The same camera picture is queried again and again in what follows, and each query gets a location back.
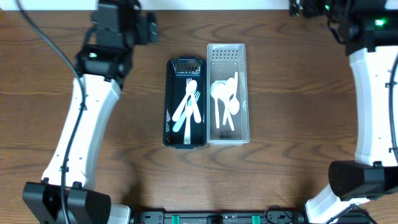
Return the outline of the white plastic knife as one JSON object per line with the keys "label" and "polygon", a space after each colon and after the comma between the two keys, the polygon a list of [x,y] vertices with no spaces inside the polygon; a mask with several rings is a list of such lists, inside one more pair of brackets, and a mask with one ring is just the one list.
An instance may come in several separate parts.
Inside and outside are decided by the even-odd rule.
{"label": "white plastic knife", "polygon": [[185,88],[185,96],[183,97],[182,101],[178,105],[177,109],[175,110],[172,120],[177,121],[182,114],[183,107],[185,103],[188,101],[189,98],[194,97],[194,92],[197,89],[197,81],[193,80],[192,78],[188,78],[186,80],[186,88]]}

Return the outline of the white plastic fork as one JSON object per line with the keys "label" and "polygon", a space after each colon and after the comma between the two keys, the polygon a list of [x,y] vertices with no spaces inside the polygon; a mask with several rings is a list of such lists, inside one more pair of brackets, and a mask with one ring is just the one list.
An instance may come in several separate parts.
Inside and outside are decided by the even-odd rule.
{"label": "white plastic fork", "polygon": [[[195,91],[195,101],[198,101],[199,98],[200,98],[200,92],[196,90]],[[175,132],[175,133],[179,132],[179,130],[182,127],[182,124],[184,123],[185,119],[186,119],[185,110],[183,110],[182,114],[179,117],[179,119],[174,124],[174,126],[172,128],[172,131]]]}
{"label": "white plastic fork", "polygon": [[186,123],[185,123],[185,131],[184,131],[184,144],[191,144],[191,130],[190,130],[190,122],[191,122],[191,115],[193,113],[192,109],[192,99],[190,98],[185,105],[185,116],[186,116]]}

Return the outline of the white plastic spoon long handle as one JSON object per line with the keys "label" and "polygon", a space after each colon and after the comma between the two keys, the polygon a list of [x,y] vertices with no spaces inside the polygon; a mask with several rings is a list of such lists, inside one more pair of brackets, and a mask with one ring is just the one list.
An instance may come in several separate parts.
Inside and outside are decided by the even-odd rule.
{"label": "white plastic spoon long handle", "polygon": [[218,93],[220,95],[221,101],[224,103],[224,113],[223,113],[223,125],[226,125],[227,120],[229,120],[229,125],[232,131],[234,131],[234,124],[231,120],[231,113],[229,112],[229,90],[224,83],[219,82]]}

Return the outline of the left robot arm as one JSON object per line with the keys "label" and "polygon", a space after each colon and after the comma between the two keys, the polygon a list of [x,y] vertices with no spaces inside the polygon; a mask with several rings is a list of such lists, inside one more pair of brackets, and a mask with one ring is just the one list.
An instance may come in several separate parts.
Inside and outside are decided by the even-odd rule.
{"label": "left robot arm", "polygon": [[99,1],[74,62],[73,93],[60,140],[40,182],[22,198],[40,223],[135,223],[130,206],[95,190],[96,166],[112,110],[132,69],[134,47],[158,40],[156,15],[139,1]]}

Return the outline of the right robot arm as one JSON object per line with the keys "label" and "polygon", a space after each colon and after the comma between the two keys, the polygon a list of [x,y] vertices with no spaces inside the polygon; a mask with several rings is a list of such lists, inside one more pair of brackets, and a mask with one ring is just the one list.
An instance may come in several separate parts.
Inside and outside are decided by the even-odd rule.
{"label": "right robot arm", "polygon": [[334,161],[328,185],[297,223],[372,223],[362,204],[397,192],[397,2],[291,1],[291,16],[325,16],[354,76],[358,138],[352,161]]}

